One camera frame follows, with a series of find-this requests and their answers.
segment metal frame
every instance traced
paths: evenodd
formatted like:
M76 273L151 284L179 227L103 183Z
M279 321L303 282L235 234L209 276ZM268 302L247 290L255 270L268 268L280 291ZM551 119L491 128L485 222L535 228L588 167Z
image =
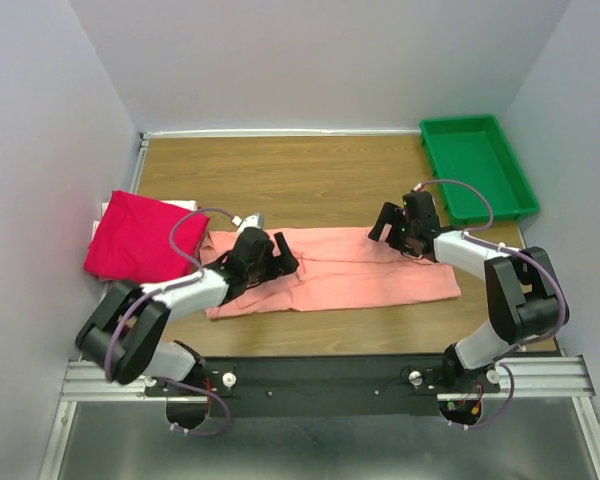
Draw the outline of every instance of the metal frame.
M148 132L143 138L198 138L198 137L325 137L325 136L362 136L362 135L420 135L419 128L233 128L214 130L186 130L176 132Z
M190 132L154 132L141 135L136 168L130 191L136 192L149 140L151 138L195 138L195 137L256 137L256 136L315 136L315 135L405 135L419 134L414 130L199 130ZM516 379L516 398L570 397L582 428L589 455L600 480L600 423L596 417L591 397L595 391L581 357L528 357L509 358L506 363ZM507 396L509 380L504 369L501 376L501 393L486 394L485 397ZM182 397L165 400L144 395L143 378L126 386L112 385L105 381L104 373L90 362L69 362L60 394L49 442L40 470L40 480L56 480L60 474L62 459L69 441L73 419L79 402L156 402L190 401L205 402L205 397ZM439 400L458 399L458 395L439 395Z

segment red cloth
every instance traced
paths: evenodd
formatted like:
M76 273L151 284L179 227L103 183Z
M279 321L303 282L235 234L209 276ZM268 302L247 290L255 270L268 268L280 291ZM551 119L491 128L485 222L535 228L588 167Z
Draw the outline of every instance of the red cloth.
M101 278L136 283L172 280L191 270L169 245L169 233L189 210L152 198L115 191L89 245L84 269ZM209 218L194 215L176 233L176 244L192 255Z

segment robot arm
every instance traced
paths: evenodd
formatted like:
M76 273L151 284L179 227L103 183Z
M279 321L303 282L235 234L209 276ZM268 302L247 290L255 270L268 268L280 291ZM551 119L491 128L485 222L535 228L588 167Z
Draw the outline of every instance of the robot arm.
M475 376L516 345L556 326L557 294L531 265L517 256L477 245L467 239L465 232L441 227L428 192L404 195L403 205L385 203L369 238L378 241L389 224L385 241L390 247L403 255L422 256L461 268L482 279L487 290L487 321L445 351L442 375L447 385ZM555 279L543 249L531 247L520 252Z
M233 249L202 271L163 283L116 282L76 337L80 352L105 368L107 350L113 348L111 379L123 385L141 375L185 380L201 357L182 343L161 343L166 324L230 302L248 288L293 273L298 267L281 233L274 235L280 251L274 255L274 242L261 229L262 223L259 215L247 217L238 228ZM143 302L135 312L135 323L111 346L120 316L150 292L157 293Z

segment white wall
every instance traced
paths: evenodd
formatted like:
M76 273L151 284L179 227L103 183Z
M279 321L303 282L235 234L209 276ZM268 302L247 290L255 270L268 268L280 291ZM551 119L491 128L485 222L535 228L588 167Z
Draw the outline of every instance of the white wall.
M504 114L569 0L71 0L136 125Z
M37 478L135 128L66 0L0 2L0 479Z
M559 338L585 354L600 413L600 0L574 0L504 126L542 208L525 238L551 255L571 308Z

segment magenta towel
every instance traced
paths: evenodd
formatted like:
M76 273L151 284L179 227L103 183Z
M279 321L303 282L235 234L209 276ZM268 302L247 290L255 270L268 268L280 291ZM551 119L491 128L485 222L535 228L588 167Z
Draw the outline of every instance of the magenta towel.
M400 255L367 238L370 228L283 228L300 266L293 275L264 283L232 302L208 309L209 318L276 310L336 310L431 302L460 296L453 268ZM236 232L209 232L203 263L230 250Z

